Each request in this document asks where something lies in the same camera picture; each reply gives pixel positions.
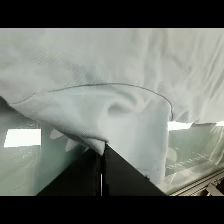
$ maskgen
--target glass surface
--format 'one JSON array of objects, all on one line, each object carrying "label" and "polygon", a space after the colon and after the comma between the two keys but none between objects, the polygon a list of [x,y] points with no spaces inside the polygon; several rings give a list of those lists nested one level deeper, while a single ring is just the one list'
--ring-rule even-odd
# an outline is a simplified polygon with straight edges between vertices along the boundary
[{"label": "glass surface", "polygon": [[187,128],[169,132],[166,177],[157,185],[167,194],[224,168],[224,127],[205,124]]},{"label": "glass surface", "polygon": [[0,98],[0,195],[36,195],[85,150]]}]

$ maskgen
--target curved seam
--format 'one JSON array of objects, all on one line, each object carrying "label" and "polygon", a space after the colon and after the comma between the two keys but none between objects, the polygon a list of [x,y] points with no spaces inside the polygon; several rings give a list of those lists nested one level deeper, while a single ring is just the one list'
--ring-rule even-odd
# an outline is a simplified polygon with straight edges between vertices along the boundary
[{"label": "curved seam", "polygon": [[[170,121],[173,120],[173,106],[171,104],[171,102],[163,95],[159,94],[159,93],[156,93],[154,92],[153,90],[150,90],[150,89],[147,89],[145,87],[142,87],[142,86],[136,86],[136,85],[132,85],[132,84],[125,84],[125,83],[97,83],[97,84],[83,84],[83,85],[78,85],[78,86],[69,86],[69,87],[65,87],[65,88],[61,88],[61,89],[55,89],[55,90],[49,90],[49,91],[46,91],[46,92],[57,92],[57,91],[62,91],[62,90],[66,90],[66,89],[71,89],[71,88],[78,88],[78,87],[85,87],[85,86],[89,86],[89,87],[92,87],[92,86],[106,86],[106,85],[120,85],[120,86],[130,86],[130,87],[136,87],[136,88],[139,88],[139,89],[143,89],[143,90],[146,90],[146,91],[149,91],[151,93],[154,93],[156,94],[157,96],[160,96],[162,97],[163,99],[165,99],[169,104],[170,104],[170,112],[171,112],[171,119]],[[31,97],[33,97],[34,95],[37,95],[38,93],[41,93],[41,92],[37,92],[37,93],[33,93],[31,96],[27,97],[26,99],[23,99],[22,101],[20,102],[16,102],[16,103],[10,103],[11,105],[15,105],[15,104],[19,104],[19,103],[23,103],[25,102],[26,100],[30,99]]]}]

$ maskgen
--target garment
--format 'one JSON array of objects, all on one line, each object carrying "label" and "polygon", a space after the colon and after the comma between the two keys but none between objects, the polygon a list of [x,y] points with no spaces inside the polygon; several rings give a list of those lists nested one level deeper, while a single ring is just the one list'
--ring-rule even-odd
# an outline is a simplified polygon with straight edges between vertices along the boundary
[{"label": "garment", "polygon": [[153,183],[167,122],[223,113],[223,29],[2,29],[0,96],[100,155],[105,142]]}]

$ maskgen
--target gray fabric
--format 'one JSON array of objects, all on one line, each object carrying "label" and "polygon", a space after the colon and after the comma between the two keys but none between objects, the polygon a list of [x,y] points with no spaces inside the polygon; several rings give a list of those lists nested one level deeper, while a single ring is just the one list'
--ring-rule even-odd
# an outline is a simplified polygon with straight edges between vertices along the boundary
[{"label": "gray fabric", "polygon": [[158,183],[169,119],[224,120],[223,31],[4,29],[0,95],[99,154],[109,142]]}]

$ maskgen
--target bright light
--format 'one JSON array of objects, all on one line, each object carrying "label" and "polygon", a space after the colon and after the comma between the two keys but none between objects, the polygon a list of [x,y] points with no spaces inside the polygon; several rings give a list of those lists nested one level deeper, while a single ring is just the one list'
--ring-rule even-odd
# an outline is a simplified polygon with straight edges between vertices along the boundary
[{"label": "bright light", "polygon": [[5,148],[41,145],[41,129],[9,129]]},{"label": "bright light", "polygon": [[224,121],[219,121],[216,123],[217,127],[224,126]]},{"label": "bright light", "polygon": [[192,123],[168,122],[168,131],[189,129]]}]

